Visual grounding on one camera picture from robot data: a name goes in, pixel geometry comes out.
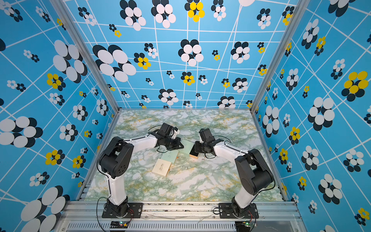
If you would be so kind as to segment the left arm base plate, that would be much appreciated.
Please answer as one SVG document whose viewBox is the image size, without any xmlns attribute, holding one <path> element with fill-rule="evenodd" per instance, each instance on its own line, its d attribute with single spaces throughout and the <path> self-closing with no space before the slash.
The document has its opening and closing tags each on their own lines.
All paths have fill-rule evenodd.
<svg viewBox="0 0 371 232">
<path fill-rule="evenodd" d="M 143 203 L 125 203 L 116 206 L 110 201 L 104 205 L 102 218 L 140 218 L 143 212 Z"/>
</svg>

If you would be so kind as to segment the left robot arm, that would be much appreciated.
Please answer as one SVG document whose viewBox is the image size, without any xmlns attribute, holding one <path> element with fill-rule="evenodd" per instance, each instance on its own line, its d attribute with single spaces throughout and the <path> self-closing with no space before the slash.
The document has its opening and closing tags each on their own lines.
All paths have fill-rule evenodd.
<svg viewBox="0 0 371 232">
<path fill-rule="evenodd" d="M 179 129 L 163 123 L 160 129 L 149 132 L 147 135 L 122 139 L 114 137 L 97 160 L 97 170 L 108 178 L 109 197 L 106 199 L 103 218 L 139 218 L 142 205 L 129 206 L 125 191 L 124 173 L 129 168 L 134 153 L 164 146 L 167 151 L 183 149 Z"/>
</svg>

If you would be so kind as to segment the beige drawer jewelry box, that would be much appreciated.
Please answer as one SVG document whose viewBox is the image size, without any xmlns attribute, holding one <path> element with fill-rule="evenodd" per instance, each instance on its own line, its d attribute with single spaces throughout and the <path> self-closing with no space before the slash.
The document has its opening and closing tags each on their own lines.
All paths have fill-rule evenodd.
<svg viewBox="0 0 371 232">
<path fill-rule="evenodd" d="M 170 171 L 171 166 L 171 162 L 163 159 L 158 159 L 152 169 L 152 172 L 162 177 L 166 177 Z"/>
</svg>

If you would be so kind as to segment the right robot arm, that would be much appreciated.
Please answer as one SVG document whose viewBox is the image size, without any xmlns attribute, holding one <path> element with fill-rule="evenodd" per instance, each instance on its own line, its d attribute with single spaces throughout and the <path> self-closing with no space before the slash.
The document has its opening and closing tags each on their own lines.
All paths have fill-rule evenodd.
<svg viewBox="0 0 371 232">
<path fill-rule="evenodd" d="M 233 197 L 231 208 L 236 217 L 244 217 L 258 194 L 275 182 L 272 171 L 261 152 L 255 148 L 243 150 L 228 145 L 222 139 L 215 139 L 209 129 L 201 129 L 199 137 L 194 145 L 195 152 L 213 154 L 235 164 L 242 187 Z"/>
</svg>

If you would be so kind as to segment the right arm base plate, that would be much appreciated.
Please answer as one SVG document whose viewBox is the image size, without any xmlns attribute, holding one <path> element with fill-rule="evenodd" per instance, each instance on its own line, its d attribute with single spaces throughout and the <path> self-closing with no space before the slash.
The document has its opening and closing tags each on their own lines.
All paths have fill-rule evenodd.
<svg viewBox="0 0 371 232">
<path fill-rule="evenodd" d="M 217 212 L 222 219 L 258 219 L 257 206 L 251 203 L 245 208 L 240 208 L 236 203 L 219 203 Z"/>
</svg>

